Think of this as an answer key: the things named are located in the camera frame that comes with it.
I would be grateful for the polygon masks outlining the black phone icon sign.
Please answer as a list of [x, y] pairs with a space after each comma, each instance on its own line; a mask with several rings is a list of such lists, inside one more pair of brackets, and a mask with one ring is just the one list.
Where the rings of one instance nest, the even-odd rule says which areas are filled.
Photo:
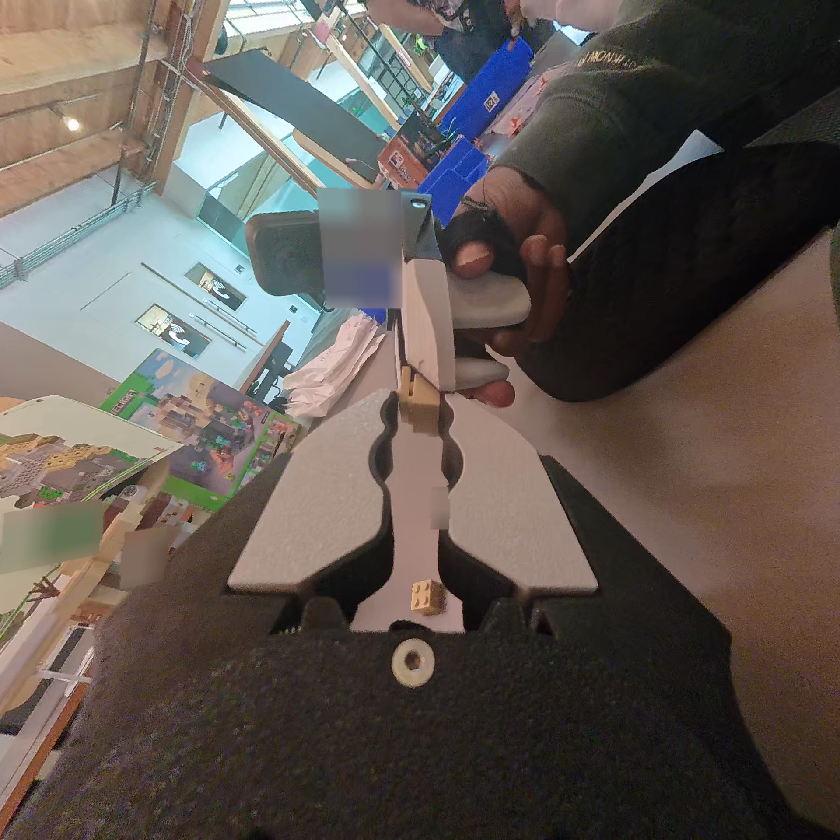
[[211, 343], [205, 334], [156, 304], [141, 313], [135, 323], [191, 359], [199, 358]]
[[236, 312], [247, 300], [246, 295], [202, 263], [196, 263], [185, 278], [201, 288], [217, 305]]

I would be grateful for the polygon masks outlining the person's right forearm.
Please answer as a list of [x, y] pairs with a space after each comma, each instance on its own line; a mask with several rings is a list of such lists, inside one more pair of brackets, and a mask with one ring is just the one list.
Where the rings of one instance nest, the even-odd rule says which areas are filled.
[[700, 127], [838, 41], [839, 3], [625, 2], [490, 173], [518, 173], [570, 250]]

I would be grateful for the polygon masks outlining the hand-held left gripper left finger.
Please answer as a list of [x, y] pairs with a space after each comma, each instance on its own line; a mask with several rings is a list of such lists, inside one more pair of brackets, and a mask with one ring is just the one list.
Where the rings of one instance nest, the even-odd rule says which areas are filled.
[[236, 593], [332, 598], [352, 622], [390, 578], [398, 400], [381, 389], [323, 422], [290, 455], [227, 579]]

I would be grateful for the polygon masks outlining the toy brick instruction booklet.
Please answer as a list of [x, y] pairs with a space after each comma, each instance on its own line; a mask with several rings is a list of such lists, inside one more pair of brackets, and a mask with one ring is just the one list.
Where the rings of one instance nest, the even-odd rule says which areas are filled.
[[95, 553], [118, 569], [180, 444], [59, 395], [2, 398], [2, 644]]

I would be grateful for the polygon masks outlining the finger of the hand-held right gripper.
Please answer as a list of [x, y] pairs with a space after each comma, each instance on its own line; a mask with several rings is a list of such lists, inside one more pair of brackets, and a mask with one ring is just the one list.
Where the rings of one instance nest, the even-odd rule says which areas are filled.
[[455, 335], [445, 265], [411, 259], [402, 270], [405, 362], [440, 392], [455, 392]]

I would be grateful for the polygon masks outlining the grey desk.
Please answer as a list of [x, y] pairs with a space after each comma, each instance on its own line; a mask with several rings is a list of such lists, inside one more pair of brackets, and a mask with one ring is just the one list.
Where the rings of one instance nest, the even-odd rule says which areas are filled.
[[737, 710], [793, 808], [838, 831], [838, 228], [617, 395], [514, 369], [495, 416], [731, 635]]

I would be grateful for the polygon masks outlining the person's right hand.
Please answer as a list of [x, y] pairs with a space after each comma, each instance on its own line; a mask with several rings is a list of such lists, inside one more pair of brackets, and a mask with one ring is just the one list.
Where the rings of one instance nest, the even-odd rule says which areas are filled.
[[565, 222], [545, 192], [507, 167], [490, 169], [465, 197], [499, 214], [519, 247], [526, 269], [524, 283], [531, 298], [527, 321], [515, 328], [467, 333], [474, 342], [511, 358], [532, 343], [549, 340], [568, 307]]

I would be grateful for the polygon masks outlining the green toy set box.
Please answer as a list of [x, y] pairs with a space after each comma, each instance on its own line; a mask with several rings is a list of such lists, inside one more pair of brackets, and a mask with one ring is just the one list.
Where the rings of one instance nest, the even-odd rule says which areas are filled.
[[151, 353], [100, 408], [179, 445], [164, 492], [207, 511], [221, 509], [302, 434], [292, 418], [164, 350]]

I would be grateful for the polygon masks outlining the dark toy plant model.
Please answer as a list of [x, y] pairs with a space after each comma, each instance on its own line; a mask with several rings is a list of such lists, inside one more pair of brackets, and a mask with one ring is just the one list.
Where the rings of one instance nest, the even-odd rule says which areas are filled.
[[456, 142], [457, 131], [441, 129], [424, 109], [418, 112], [421, 126], [421, 151], [425, 161], [439, 161]]

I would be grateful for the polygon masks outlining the white paper bag pile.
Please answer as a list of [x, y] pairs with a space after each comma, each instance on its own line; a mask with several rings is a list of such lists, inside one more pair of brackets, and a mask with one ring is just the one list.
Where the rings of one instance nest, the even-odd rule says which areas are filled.
[[284, 377], [287, 406], [283, 413], [296, 421], [326, 417], [384, 337], [377, 321], [353, 310], [331, 346]]

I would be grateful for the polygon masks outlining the wood-edged office desk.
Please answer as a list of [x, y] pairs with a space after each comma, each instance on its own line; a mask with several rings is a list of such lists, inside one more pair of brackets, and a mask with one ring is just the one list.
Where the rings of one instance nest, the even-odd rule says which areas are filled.
[[276, 335], [258, 353], [256, 361], [247, 368], [238, 390], [252, 401], [267, 404], [270, 389], [285, 375], [292, 349], [283, 339], [290, 325], [289, 320], [284, 321]]

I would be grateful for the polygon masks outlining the black top table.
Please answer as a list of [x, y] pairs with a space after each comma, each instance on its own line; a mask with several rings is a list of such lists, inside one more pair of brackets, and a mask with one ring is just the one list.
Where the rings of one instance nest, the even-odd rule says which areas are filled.
[[253, 104], [285, 121], [310, 141], [346, 181], [376, 189], [378, 158], [386, 142], [342, 108], [260, 49], [195, 64], [202, 83]]

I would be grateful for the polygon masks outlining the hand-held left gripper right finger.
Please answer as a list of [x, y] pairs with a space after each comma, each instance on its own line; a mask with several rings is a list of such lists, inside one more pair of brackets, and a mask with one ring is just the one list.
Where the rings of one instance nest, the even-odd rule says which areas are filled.
[[538, 450], [497, 415], [463, 396], [442, 406], [448, 519], [437, 567], [461, 603], [465, 629], [509, 599], [589, 597], [598, 583]]

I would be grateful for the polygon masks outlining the orange toy set box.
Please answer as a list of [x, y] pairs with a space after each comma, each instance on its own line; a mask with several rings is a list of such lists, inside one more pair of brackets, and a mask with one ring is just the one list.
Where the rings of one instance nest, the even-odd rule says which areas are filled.
[[406, 118], [401, 128], [388, 140], [377, 156], [380, 174], [396, 190], [416, 192], [417, 187], [442, 159], [424, 160], [421, 151], [421, 126], [417, 114], [418, 111], [414, 110]]

